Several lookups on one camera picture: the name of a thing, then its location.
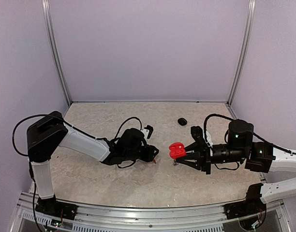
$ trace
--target red object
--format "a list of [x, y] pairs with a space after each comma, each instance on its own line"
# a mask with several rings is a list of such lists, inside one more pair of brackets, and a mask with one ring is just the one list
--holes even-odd
[[173, 143], [169, 149], [171, 151], [169, 156], [174, 160], [186, 155], [185, 146], [182, 143]]

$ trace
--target wall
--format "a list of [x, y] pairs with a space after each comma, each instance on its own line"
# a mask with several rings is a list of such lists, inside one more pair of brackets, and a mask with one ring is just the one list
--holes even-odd
[[[13, 127], [32, 114], [66, 109], [41, 1], [0, 0], [0, 232], [6, 231], [20, 192], [31, 184], [27, 159], [12, 147]], [[16, 134], [24, 153], [28, 124]]]
[[[233, 109], [262, 137], [296, 149], [296, 0], [257, 1]], [[266, 178], [294, 176], [270, 173]], [[296, 197], [284, 201], [296, 232]]]
[[248, 0], [53, 0], [73, 101], [226, 101]]

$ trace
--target robotic arm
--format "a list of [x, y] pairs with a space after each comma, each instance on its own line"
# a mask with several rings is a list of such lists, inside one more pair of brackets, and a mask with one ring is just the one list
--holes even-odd
[[[213, 145], [210, 135], [206, 136], [206, 133], [199, 126], [191, 127], [194, 143], [187, 147], [182, 143], [172, 144], [169, 149], [174, 165], [181, 163], [210, 174], [212, 164], [237, 162], [239, 166], [239, 163], [246, 161], [245, 169], [253, 172], [296, 172], [296, 151], [265, 141], [253, 132], [253, 125], [250, 123], [231, 119], [225, 134], [225, 138], [228, 135], [225, 144]], [[263, 142], [253, 142], [253, 136]], [[249, 186], [245, 200], [226, 204], [224, 209], [228, 219], [240, 218], [264, 212], [267, 203], [295, 195], [296, 178], [270, 184], [259, 183]], [[254, 229], [258, 224], [256, 218], [247, 227], [253, 225], [251, 228]]]
[[154, 161], [159, 150], [148, 145], [153, 127], [142, 130], [127, 129], [120, 138], [107, 140], [94, 138], [85, 132], [67, 125], [61, 113], [54, 111], [27, 129], [30, 174], [34, 179], [39, 200], [36, 211], [67, 219], [74, 219], [77, 206], [56, 200], [51, 175], [50, 158], [58, 146], [66, 147], [95, 158], [106, 165], [121, 164], [137, 159]]

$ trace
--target vertical metal post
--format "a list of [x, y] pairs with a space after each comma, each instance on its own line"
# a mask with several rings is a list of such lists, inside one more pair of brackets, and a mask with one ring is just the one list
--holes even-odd
[[247, 49], [248, 49], [248, 44], [249, 44], [249, 39], [250, 39], [250, 34], [251, 34], [251, 29], [252, 29], [252, 23], [253, 23], [253, 16], [254, 16], [254, 11], [255, 11], [255, 0], [249, 0], [249, 7], [248, 7], [248, 14], [247, 14], [247, 22], [246, 22], [246, 27], [245, 27], [245, 33], [244, 33], [244, 39], [243, 39], [243, 45], [241, 47], [240, 55], [239, 55], [239, 60], [238, 60], [238, 65], [235, 71], [235, 77], [234, 81], [232, 84], [231, 92], [228, 98], [228, 105], [229, 107], [232, 106], [238, 83], [240, 80], [241, 72], [244, 66], [246, 54], [247, 54]]
[[56, 69], [57, 69], [57, 73], [58, 73], [59, 81], [60, 81], [60, 84], [62, 87], [63, 95], [65, 97], [65, 100], [66, 100], [68, 106], [70, 107], [72, 104], [72, 99], [71, 99], [69, 90], [67, 88], [67, 84], [66, 84], [66, 81], [64, 78], [62, 67], [61, 67], [59, 53], [57, 50], [57, 45], [56, 45], [55, 36], [54, 36], [54, 32], [53, 32], [51, 14], [50, 14], [49, 0], [42, 0], [42, 4], [43, 4], [45, 24], [46, 24], [46, 29], [47, 29], [48, 39], [49, 39], [49, 45], [50, 45], [51, 52], [52, 52], [52, 57], [53, 57], [53, 60], [54, 60], [54, 63], [55, 63]]

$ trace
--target beige marble surface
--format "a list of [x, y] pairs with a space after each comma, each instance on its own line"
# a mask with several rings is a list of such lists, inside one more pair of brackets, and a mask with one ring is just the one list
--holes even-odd
[[[173, 165], [168, 147], [174, 142], [192, 143], [190, 127], [203, 125], [211, 113], [230, 116], [219, 103], [75, 103], [65, 119], [97, 137], [111, 139], [120, 124], [131, 116], [139, 117], [143, 126], [154, 132], [149, 144], [159, 148], [157, 164], [138, 161], [133, 167], [107, 166], [78, 152], [58, 148], [51, 160], [51, 173], [57, 198], [100, 205], [127, 207], [177, 207], [221, 203], [243, 199], [248, 186], [260, 182], [259, 175], [240, 167], [237, 171], [219, 171], [211, 167], [205, 175], [188, 166]], [[185, 127], [177, 123], [184, 117]], [[214, 144], [223, 143], [228, 121], [212, 118], [208, 131]], [[126, 123], [139, 127], [136, 120]], [[235, 167], [224, 164], [222, 167]]]

